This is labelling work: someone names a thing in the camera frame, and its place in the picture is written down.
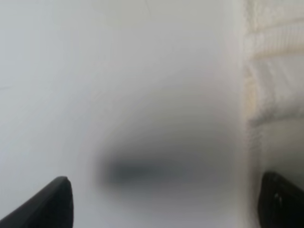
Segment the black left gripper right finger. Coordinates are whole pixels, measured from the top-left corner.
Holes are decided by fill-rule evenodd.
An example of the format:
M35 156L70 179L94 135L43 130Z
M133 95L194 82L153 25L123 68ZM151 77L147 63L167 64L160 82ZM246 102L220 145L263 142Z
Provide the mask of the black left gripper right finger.
M276 172L265 172L257 213L262 228L304 228L304 191Z

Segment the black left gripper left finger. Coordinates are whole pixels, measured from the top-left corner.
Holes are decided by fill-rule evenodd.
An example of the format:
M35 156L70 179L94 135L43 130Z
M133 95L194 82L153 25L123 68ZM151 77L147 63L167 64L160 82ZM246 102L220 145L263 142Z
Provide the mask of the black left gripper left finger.
M70 180L53 179L36 195L0 220L2 228L72 228L74 201Z

